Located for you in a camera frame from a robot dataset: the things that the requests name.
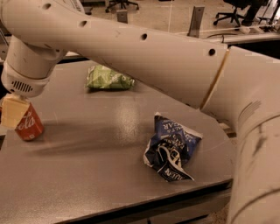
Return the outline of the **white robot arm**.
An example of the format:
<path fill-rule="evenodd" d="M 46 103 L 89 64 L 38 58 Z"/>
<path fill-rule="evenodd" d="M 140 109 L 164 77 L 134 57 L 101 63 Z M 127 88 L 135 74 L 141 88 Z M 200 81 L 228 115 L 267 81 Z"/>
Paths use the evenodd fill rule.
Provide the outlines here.
<path fill-rule="evenodd" d="M 11 34 L 7 90 L 40 95 L 54 66 L 74 52 L 186 102 L 238 136 L 227 224 L 280 224 L 279 60 L 91 17 L 76 0 L 1 0 L 0 19 Z"/>

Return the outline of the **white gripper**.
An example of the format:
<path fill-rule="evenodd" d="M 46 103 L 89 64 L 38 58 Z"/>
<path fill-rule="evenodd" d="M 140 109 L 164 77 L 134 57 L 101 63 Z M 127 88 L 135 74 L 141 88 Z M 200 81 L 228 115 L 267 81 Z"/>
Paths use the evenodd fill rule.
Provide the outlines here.
<path fill-rule="evenodd" d="M 66 51 L 29 45 L 11 37 L 1 81 L 11 93 L 2 100 L 1 124 L 15 129 L 30 106 L 26 97 L 40 95 Z"/>

